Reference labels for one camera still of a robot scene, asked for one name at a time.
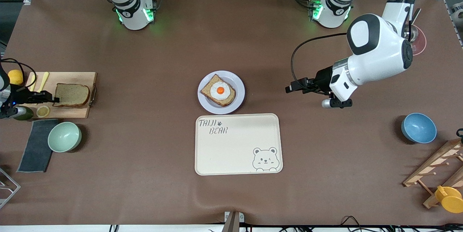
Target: cutting board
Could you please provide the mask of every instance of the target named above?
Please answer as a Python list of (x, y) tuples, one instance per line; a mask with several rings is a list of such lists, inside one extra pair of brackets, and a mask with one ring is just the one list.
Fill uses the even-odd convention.
[[(45, 72), (37, 72), (37, 82), (35, 84), (35, 88), (33, 91), (37, 92), (40, 88), (40, 84), (42, 82), (43, 74)], [(31, 72), (27, 79), (27, 85), (30, 85), (33, 80), (34, 73)], [(50, 107), (50, 114), (44, 117), (43, 119), (49, 118), (87, 118), (88, 112), (90, 110), (90, 101), (95, 95), (96, 87), (96, 72), (50, 72), (47, 82), (43, 87), (43, 90), (50, 92), (53, 97), (55, 97), (56, 91), (56, 84), (63, 83), (63, 84), (79, 84), (79, 85), (86, 85), (90, 89), (90, 98), (86, 105), (82, 108), (67, 108), (67, 107), (53, 107), (53, 103), (43, 103), (43, 104), (24, 104), (23, 106), (27, 106), (31, 108), (34, 112), (34, 119), (37, 118), (36, 111), (37, 108), (46, 105)]]

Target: fried egg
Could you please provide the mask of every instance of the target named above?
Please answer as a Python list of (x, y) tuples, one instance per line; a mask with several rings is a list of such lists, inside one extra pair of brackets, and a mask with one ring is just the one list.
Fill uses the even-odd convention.
[(225, 100), (230, 96), (230, 87), (224, 82), (216, 82), (211, 87), (211, 96), (217, 100)]

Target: light green bowl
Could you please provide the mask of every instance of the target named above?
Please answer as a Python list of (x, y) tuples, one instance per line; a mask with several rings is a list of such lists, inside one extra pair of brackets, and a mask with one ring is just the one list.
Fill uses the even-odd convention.
[(81, 142), (82, 132), (71, 122), (60, 123), (48, 134), (48, 146), (52, 151), (66, 152), (76, 148)]

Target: bear drawing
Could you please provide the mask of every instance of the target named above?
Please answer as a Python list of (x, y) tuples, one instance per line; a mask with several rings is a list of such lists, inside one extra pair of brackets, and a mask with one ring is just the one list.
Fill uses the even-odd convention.
[(256, 171), (276, 171), (280, 162), (276, 158), (276, 148), (268, 150), (254, 149), (254, 161), (252, 162)]

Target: tray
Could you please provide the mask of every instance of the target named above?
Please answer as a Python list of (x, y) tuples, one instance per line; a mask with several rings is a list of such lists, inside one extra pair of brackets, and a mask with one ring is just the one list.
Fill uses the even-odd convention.
[(197, 174), (266, 174), (282, 169), (280, 125), (276, 115), (211, 115), (196, 120)]

